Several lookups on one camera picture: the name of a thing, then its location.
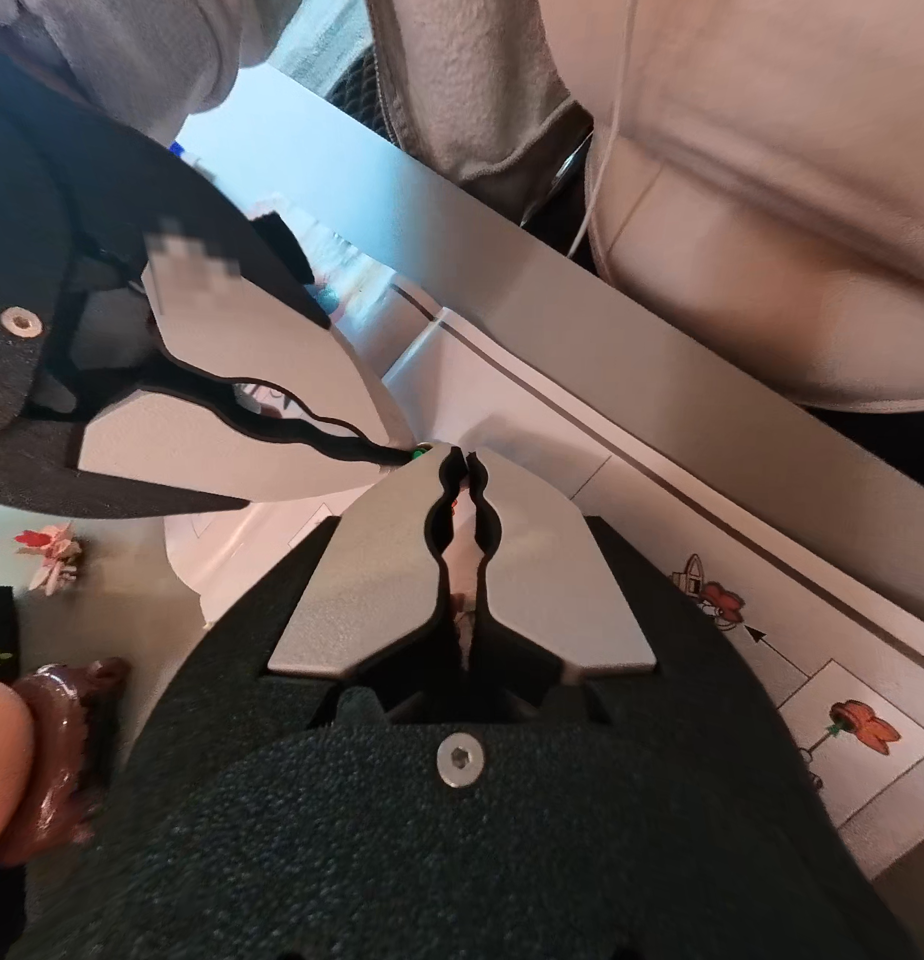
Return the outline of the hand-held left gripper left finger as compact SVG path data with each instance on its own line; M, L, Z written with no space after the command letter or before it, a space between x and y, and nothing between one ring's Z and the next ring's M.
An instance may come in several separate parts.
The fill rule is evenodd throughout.
M461 650L444 551L463 479L464 454L439 443L345 510L268 670L366 687L388 710L452 686Z

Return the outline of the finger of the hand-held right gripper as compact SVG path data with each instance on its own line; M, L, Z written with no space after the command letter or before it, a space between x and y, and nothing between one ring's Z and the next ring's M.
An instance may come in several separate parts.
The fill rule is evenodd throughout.
M264 426L327 428L330 439L370 441L410 451L416 436L386 389L306 389L302 417ZM388 471L344 462L302 442L251 438L203 406L138 390L84 429L77 467L89 473L239 498L277 502L322 497L376 483Z
M198 404L260 442L413 450L380 378L306 291L290 306L194 238L149 238L142 283L158 357L146 386Z

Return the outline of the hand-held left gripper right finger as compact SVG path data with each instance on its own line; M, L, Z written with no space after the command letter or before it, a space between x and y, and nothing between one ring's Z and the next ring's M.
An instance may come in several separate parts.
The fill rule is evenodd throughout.
M527 703L657 657L586 517L559 489L491 450L468 455L477 570L469 668Z

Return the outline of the person's right forearm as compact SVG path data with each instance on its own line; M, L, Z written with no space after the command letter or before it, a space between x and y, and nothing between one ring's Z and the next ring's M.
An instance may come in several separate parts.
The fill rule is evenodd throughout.
M273 53L293 1L0 1L0 54L163 146Z

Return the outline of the white instruction booklet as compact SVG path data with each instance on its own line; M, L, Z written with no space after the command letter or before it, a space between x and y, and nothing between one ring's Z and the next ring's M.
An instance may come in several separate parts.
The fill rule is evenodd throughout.
M392 285L359 340L424 440L491 450L607 522L732 644L871 877L924 840L924 623L812 556L443 308ZM165 522L205 626L370 488ZM475 508L452 507L451 593L476 595Z

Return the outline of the red pink flower toy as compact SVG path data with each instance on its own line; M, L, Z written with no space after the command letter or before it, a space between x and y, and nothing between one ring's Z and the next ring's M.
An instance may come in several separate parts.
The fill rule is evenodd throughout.
M52 596L75 582L83 548L74 536L72 522L50 524L39 530L26 529L13 541L17 554L38 559L28 585L30 593Z

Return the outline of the black mesh chair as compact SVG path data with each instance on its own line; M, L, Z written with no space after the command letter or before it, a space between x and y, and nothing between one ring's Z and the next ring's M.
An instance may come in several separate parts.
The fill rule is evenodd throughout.
M399 147L382 102L374 43L346 67L325 94L324 100L385 141Z

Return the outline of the brown and peach glossy toy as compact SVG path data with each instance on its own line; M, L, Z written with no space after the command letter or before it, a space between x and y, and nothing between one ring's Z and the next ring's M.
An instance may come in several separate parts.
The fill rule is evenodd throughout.
M131 671L115 656L0 682L0 869L91 839Z

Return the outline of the person in beige sweatshirt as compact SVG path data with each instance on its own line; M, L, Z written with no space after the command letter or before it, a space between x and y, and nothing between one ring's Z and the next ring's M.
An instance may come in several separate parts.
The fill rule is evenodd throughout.
M367 2L399 146L804 406L924 413L924 2Z

